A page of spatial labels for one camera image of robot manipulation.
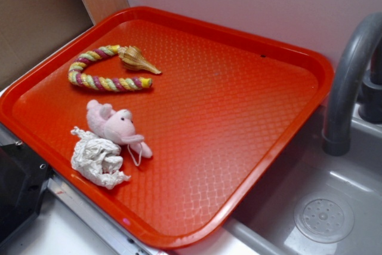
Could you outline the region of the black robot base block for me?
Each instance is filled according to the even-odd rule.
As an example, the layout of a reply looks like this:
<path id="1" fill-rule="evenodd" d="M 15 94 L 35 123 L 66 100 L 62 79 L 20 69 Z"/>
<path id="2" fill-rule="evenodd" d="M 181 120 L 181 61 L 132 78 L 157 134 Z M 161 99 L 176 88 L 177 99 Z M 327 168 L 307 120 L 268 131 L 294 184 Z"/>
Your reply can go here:
<path id="1" fill-rule="evenodd" d="M 22 141 L 1 146 L 1 247 L 39 216 L 50 175 L 48 163 Z"/>

